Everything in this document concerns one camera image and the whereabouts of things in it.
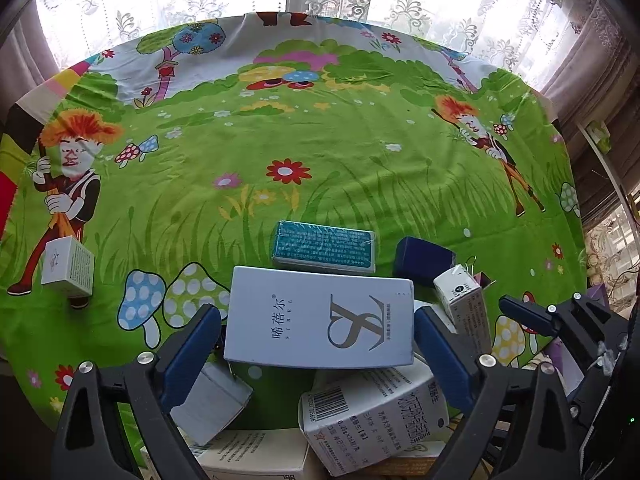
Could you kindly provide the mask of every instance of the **pink curtain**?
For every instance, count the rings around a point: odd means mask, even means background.
[[[42,32],[32,1],[0,48],[0,121],[29,90],[56,75],[58,66]]]

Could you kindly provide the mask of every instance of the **white lace curtain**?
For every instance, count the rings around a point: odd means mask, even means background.
[[[609,48],[618,28],[598,0],[306,0],[308,12],[420,36],[515,72],[542,89],[587,20]]]
[[[177,23],[295,10],[381,25],[473,54],[542,89],[587,20],[605,46],[618,28],[598,0],[37,0],[61,68]]]

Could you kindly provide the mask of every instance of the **blue gripper pad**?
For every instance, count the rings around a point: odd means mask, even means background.
[[[180,332],[169,336],[162,345],[158,354],[174,341],[177,346],[174,358],[164,371],[160,405],[165,413],[169,413],[172,407],[180,406],[187,399],[193,383],[220,337],[221,329],[220,311],[213,306],[203,305]]]
[[[428,306],[414,313],[414,339],[450,406],[470,415],[479,370],[466,335],[453,334]]]

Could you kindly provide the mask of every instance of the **small white box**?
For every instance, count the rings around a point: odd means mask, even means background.
[[[491,333],[478,282],[456,265],[435,278],[433,285],[456,331],[471,336],[478,354],[490,354]]]
[[[238,416],[253,392],[242,379],[231,376],[226,364],[205,363],[187,399],[171,410],[171,418],[204,446]]]
[[[303,394],[298,418],[332,476],[399,454],[449,423],[444,395],[418,357],[409,366],[359,370]]]
[[[68,298],[94,293],[94,255],[73,236],[47,242],[40,284]]]
[[[225,359],[296,368],[413,361],[410,280],[236,267]]]
[[[220,433],[209,447],[190,446],[212,480],[325,480],[326,472],[298,428]],[[146,448],[140,450],[154,478]]]

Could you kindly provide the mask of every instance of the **cardboard box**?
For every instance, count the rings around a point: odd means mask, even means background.
[[[409,280],[236,267],[225,359],[296,368],[413,361]]]
[[[47,242],[40,284],[68,298],[94,293],[94,255],[73,236]]]
[[[431,369],[359,370],[300,397],[300,429],[332,476],[402,452],[449,423]]]
[[[326,471],[298,428],[221,432],[208,448],[190,446],[209,478],[217,480],[326,480]],[[161,479],[143,447],[156,480]]]
[[[280,220],[271,257],[289,269],[372,274],[375,239],[373,231]]]
[[[456,265],[433,280],[442,306],[458,333],[471,336],[478,354],[490,354],[491,333],[482,287]]]
[[[205,363],[187,399],[171,410],[171,417],[204,446],[238,416],[252,393],[251,386],[231,376],[226,364]]]

